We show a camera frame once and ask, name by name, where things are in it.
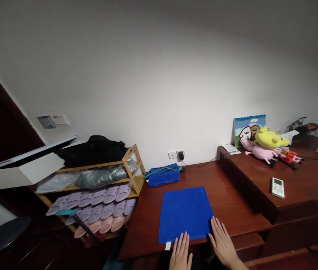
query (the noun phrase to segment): human hand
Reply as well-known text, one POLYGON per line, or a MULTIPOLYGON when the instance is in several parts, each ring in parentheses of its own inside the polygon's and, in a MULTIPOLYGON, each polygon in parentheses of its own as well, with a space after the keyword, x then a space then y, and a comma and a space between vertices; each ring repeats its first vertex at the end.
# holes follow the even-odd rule
POLYGON ((219 220, 214 217, 211 218, 210 222, 214 237, 209 234, 209 238, 213 245, 215 254, 223 265, 233 269, 232 266, 239 260, 239 258, 235 251, 233 242, 226 231, 224 223, 220 224, 219 220))
POLYGON ((191 263, 193 261, 193 254, 190 253, 188 258, 189 249, 189 235, 187 232, 183 235, 180 234, 180 238, 175 239, 173 253, 171 255, 169 270, 190 270, 191 263))

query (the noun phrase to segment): purple slipper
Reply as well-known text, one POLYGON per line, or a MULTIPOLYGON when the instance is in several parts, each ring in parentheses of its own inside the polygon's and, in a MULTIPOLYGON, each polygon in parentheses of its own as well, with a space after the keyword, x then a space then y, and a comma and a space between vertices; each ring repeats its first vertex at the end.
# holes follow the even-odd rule
POLYGON ((71 209, 71 208, 76 207, 80 202, 80 198, 81 198, 82 194, 83 194, 82 191, 69 194, 69 198, 66 201, 64 209, 71 209))
POLYGON ((108 204, 116 199, 116 194, 118 193, 119 186, 111 186, 107 189, 106 195, 104 197, 104 203, 108 204))
POLYGON ((126 216, 130 215, 134 211, 135 204, 136 204, 136 198, 126 200, 126 206, 124 211, 124 214, 126 216))
POLYGON ((96 190, 92 196, 91 205, 97 205, 101 203, 106 195, 107 188, 96 190))
POLYGON ((92 209, 91 215, 89 217, 89 224, 93 224, 100 219, 103 207, 103 204, 99 204, 92 209))
POLYGON ((69 196, 63 196, 56 199, 56 201, 50 206, 49 210, 46 213, 46 216, 51 216, 56 212, 65 209, 66 202, 69 196))
POLYGON ((78 215, 78 216, 82 221, 86 221, 86 220, 88 220, 88 218, 91 214, 91 211, 92 211, 92 206, 89 206, 87 208, 82 209, 80 212, 80 215, 78 215))
POLYGON ((124 214, 125 206, 126 206, 126 201, 117 203, 115 206, 113 216, 117 218, 118 216, 121 216, 122 214, 124 214))
MULTIPOLYGON (((79 216, 79 215, 80 215, 80 212, 81 212, 81 209, 77 210, 77 211, 75 212, 75 214, 79 216)), ((68 219, 67 219, 66 222, 65 222, 65 225, 66 225, 66 226, 69 226, 69 225, 72 225, 72 224, 74 224, 74 223, 75 223, 75 219, 74 219, 72 216, 69 216, 68 219)))
POLYGON ((109 216, 113 214, 115 210, 115 203, 112 202, 111 204, 105 205, 101 212, 101 219, 107 219, 109 216))
POLYGON ((81 196, 80 202, 78 204, 79 207, 88 206, 91 203, 92 196, 94 195, 93 191, 85 191, 83 196, 81 196))
POLYGON ((126 199, 126 197, 130 194, 132 184, 133 183, 130 181, 119 186, 118 194, 116 196, 115 201, 120 202, 126 199))

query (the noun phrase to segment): pink pig toy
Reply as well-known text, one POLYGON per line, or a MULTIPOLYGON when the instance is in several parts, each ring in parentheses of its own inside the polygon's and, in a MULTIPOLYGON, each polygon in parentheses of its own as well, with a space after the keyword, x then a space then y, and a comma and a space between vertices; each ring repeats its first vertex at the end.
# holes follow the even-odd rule
POLYGON ((269 162, 269 160, 277 161, 274 157, 277 157, 278 154, 281 153, 280 149, 268 149, 265 147, 262 147, 260 145, 257 145, 253 141, 249 141, 247 139, 242 139, 241 144, 244 146, 244 148, 247 150, 245 151, 245 154, 253 154, 258 159, 265 160, 266 163, 268 163, 269 167, 273 167, 274 165, 269 162))

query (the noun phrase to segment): white remote control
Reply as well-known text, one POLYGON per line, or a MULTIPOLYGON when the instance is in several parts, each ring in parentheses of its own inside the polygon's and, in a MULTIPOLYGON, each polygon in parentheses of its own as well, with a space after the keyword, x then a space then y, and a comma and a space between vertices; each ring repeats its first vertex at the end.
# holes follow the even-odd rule
POLYGON ((273 194, 274 196, 277 196, 281 199, 284 199, 285 198, 284 181, 273 177, 271 179, 271 191, 270 191, 270 193, 273 194))

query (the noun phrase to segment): black cable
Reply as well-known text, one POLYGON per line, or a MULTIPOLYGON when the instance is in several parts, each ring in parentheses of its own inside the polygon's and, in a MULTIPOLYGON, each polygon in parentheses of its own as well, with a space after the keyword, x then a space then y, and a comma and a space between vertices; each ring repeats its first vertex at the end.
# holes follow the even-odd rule
MULTIPOLYGON (((249 147, 257 146, 257 145, 258 145, 258 144, 251 145, 251 146, 246 147, 245 149, 247 149, 247 148, 249 148, 249 147)), ((237 152, 237 151, 239 151, 239 150, 235 150, 235 151, 227 152, 227 153, 225 153, 224 155, 227 155, 227 154, 230 154, 230 153, 234 153, 234 152, 237 152)), ((315 159, 315 158, 312 158, 312 157, 302 156, 302 155, 300 155, 300 154, 297 154, 297 156, 300 156, 300 157, 302 157, 302 158, 307 158, 307 159, 318 160, 318 159, 315 159)), ((199 167, 203 167, 203 166, 205 166, 206 164, 209 164, 210 162, 212 162, 214 159, 216 159, 216 158, 218 158, 218 157, 219 157, 219 156, 216 156, 216 157, 214 157, 212 160, 210 160, 209 162, 205 163, 204 165, 200 165, 200 166, 191 166, 191 165, 186 165, 186 164, 184 163, 184 161, 182 161, 182 160, 181 160, 181 162, 182 162, 182 163, 184 163, 184 165, 185 165, 185 166, 187 166, 187 167, 199 168, 199 167)))

